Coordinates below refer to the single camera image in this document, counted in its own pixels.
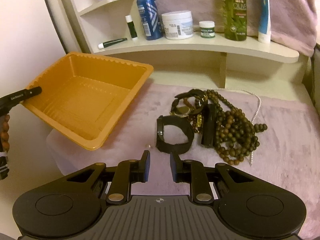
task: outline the circular pad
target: circular pad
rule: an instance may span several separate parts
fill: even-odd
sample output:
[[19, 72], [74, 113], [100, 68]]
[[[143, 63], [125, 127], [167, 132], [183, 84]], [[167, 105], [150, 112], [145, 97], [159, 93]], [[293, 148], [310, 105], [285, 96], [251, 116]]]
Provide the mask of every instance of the circular pad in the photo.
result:
[[247, 200], [247, 208], [256, 215], [271, 217], [283, 210], [283, 203], [273, 196], [258, 195]]
[[65, 195], [47, 195], [36, 202], [36, 209], [48, 216], [57, 216], [68, 212], [73, 206], [73, 200]]

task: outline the blue and white tube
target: blue and white tube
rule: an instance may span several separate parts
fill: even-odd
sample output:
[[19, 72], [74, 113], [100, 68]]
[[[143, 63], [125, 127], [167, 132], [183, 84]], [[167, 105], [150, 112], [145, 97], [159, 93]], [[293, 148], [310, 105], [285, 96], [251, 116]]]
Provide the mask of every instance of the blue and white tube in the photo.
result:
[[271, 22], [270, 22], [270, 0], [262, 1], [262, 12], [260, 18], [258, 41], [270, 43], [271, 41]]

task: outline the white jar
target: white jar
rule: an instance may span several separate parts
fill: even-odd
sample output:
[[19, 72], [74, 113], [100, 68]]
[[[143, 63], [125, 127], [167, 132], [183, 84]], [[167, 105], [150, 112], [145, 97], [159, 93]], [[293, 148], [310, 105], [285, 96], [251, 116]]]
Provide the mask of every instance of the white jar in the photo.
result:
[[169, 40], [183, 40], [193, 35], [191, 11], [176, 11], [162, 14], [165, 37]]

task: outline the lip balm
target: lip balm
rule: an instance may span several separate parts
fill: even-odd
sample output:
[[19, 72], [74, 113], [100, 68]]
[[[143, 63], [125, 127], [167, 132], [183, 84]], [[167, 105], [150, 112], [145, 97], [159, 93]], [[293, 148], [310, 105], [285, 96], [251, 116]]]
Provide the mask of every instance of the lip balm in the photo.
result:
[[137, 40], [138, 36], [137, 36], [136, 28], [134, 27], [134, 23], [133, 23], [131, 15], [127, 15], [125, 17], [125, 20], [127, 22], [127, 25], [128, 25], [129, 31], [130, 31], [131, 39], [133, 41]]

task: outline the black smartwatch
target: black smartwatch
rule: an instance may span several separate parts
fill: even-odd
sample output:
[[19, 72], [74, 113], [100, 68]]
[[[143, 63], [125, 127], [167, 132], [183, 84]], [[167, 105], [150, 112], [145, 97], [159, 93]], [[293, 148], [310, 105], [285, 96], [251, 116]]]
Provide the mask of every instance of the black smartwatch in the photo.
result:
[[[183, 133], [187, 136], [188, 142], [186, 143], [177, 143], [170, 144], [164, 141], [164, 126], [165, 125], [174, 125], [179, 127]], [[156, 138], [156, 147], [160, 152], [165, 153], [175, 153], [183, 154], [186, 153], [191, 145], [195, 133], [192, 129], [191, 124], [186, 120], [186, 118], [181, 118], [175, 115], [159, 116], [157, 119], [157, 138]]]

